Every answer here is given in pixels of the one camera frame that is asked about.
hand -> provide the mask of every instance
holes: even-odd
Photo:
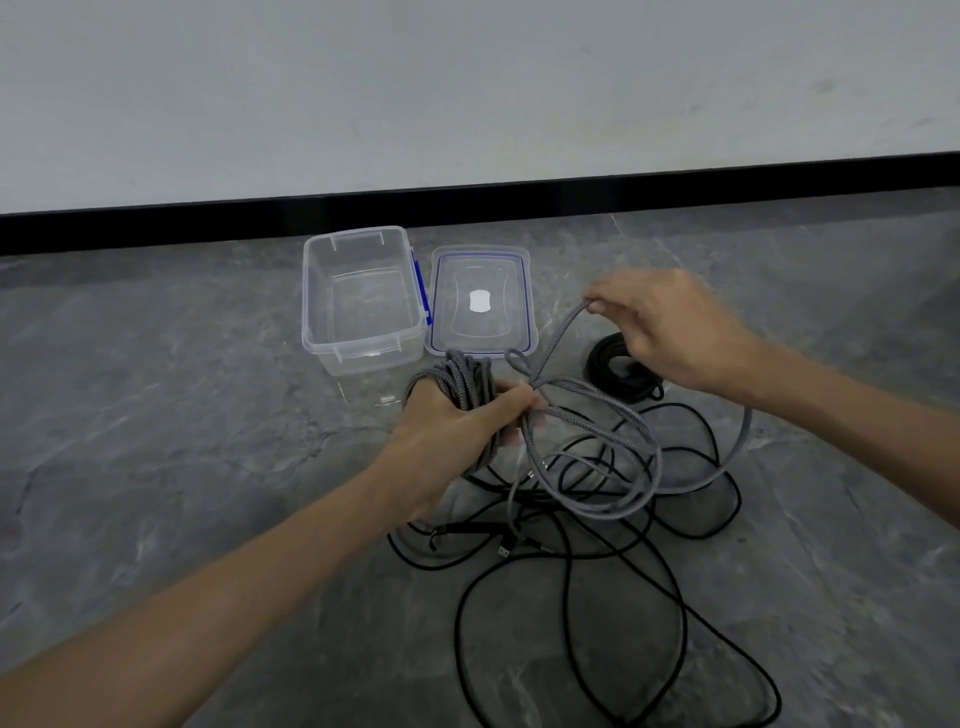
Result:
[[[584,298],[620,328],[637,361],[683,387],[737,400],[762,360],[763,342],[686,270],[619,270]]]
[[[546,405],[526,383],[497,381],[496,390],[500,394],[492,402],[464,412],[432,379],[422,379],[414,387],[372,466],[380,471],[380,480],[395,489],[397,523],[433,510],[446,487],[476,461],[497,430],[507,425],[516,430],[527,409]]]

person's right hand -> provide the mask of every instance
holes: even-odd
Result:
[[[620,328],[637,361],[683,387],[737,400],[762,360],[763,343],[686,270],[626,268],[584,298]]]

forearm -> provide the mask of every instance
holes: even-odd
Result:
[[[812,432],[960,527],[960,417],[770,346],[734,395]]]
[[[6,726],[186,720],[270,627],[393,526],[366,471],[180,583],[0,679]]]

white wall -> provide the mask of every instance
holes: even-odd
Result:
[[[2,0],[0,213],[960,149],[957,0]]]

black baseboard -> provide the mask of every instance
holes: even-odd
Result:
[[[960,152],[0,215],[0,254],[557,217],[960,185]]]

